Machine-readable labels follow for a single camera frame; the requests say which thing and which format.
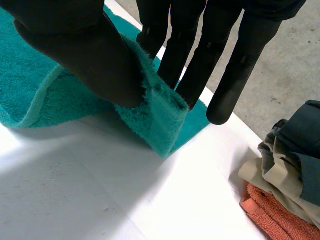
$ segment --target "towel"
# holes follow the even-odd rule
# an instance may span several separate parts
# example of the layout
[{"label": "towel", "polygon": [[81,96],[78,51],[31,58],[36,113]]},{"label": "towel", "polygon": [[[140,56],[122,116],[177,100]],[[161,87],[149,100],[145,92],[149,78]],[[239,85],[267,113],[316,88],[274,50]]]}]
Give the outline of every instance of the towel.
[{"label": "towel", "polygon": [[128,109],[96,97],[70,72],[28,46],[16,33],[13,18],[0,8],[0,123],[8,128],[50,127],[114,108],[167,157],[209,124],[207,108],[199,101],[188,114],[185,101],[158,77],[160,60],[152,62],[136,43],[140,31],[106,6],[104,10],[140,60],[146,88],[142,105]]},{"label": "towel", "polygon": [[316,226],[286,210],[273,195],[247,182],[244,189],[240,205],[272,239],[320,239],[320,230]]}]

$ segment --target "orange towel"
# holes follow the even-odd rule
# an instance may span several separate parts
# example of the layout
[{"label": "orange towel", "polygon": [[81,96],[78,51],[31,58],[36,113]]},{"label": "orange towel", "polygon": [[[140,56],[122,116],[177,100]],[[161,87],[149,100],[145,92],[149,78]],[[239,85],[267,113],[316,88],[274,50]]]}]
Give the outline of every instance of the orange towel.
[{"label": "orange towel", "polygon": [[320,230],[286,210],[276,198],[245,183],[240,205],[273,240],[320,240]]}]

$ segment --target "concrete floor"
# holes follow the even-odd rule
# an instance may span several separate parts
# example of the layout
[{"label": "concrete floor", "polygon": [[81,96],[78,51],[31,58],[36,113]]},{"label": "concrete floor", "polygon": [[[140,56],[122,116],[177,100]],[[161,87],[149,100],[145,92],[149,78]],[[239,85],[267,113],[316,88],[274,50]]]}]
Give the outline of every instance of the concrete floor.
[{"label": "concrete floor", "polygon": [[[136,0],[116,1],[140,22]],[[308,0],[295,18],[283,22],[278,34],[264,49],[234,110],[262,139],[277,121],[290,118],[307,100],[320,100],[319,16],[320,1]],[[224,54],[207,85],[212,92],[216,91],[237,42],[241,18],[232,29]],[[186,66],[198,46],[202,23],[201,18]]]}]

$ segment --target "stack of folded clothes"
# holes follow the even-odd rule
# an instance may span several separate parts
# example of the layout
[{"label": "stack of folded clothes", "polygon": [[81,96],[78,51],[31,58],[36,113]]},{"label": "stack of folded clothes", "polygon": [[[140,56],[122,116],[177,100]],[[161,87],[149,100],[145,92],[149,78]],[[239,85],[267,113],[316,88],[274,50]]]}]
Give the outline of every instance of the stack of folded clothes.
[{"label": "stack of folded clothes", "polygon": [[279,121],[246,162],[241,206],[272,239],[320,239],[320,101]]}]

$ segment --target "white table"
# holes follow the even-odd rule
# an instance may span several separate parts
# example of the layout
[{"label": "white table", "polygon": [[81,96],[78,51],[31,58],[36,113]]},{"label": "white table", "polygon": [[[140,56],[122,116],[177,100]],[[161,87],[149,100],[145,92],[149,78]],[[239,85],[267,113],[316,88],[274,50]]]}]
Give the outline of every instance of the white table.
[{"label": "white table", "polygon": [[[205,89],[201,100],[212,96]],[[50,128],[0,125],[0,239],[264,239],[239,205],[237,173],[260,142],[234,114],[168,159],[114,112]]]}]

